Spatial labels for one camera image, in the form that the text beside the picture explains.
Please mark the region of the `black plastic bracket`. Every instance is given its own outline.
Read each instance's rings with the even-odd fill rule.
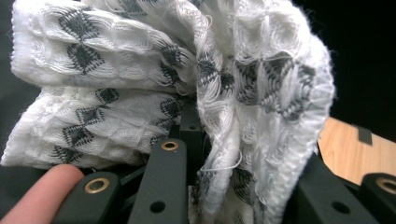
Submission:
[[[188,223],[187,147],[176,138],[152,149],[129,224]]]

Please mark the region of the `black plastic part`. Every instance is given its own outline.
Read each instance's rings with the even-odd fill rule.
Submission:
[[[196,103],[186,100],[180,122],[179,137],[187,145],[187,184],[193,185],[197,171],[204,164],[203,131]]]
[[[358,126],[358,133],[359,133],[359,141],[370,146],[373,145],[373,138],[370,130]]]
[[[366,175],[358,198],[380,223],[396,223],[396,176]]]
[[[357,198],[313,155],[289,201],[283,223],[378,223]]]
[[[168,142],[178,147],[162,149]],[[128,223],[188,223],[186,171],[186,144],[175,138],[159,141],[152,149]]]
[[[105,178],[108,186],[100,192],[88,193],[85,186],[96,178]],[[100,224],[110,223],[120,211],[120,181],[108,172],[97,172],[85,176],[64,200],[53,219],[54,224]]]

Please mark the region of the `black background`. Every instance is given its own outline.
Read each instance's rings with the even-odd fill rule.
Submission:
[[[389,1],[297,0],[332,52],[331,116],[396,142],[396,19]]]

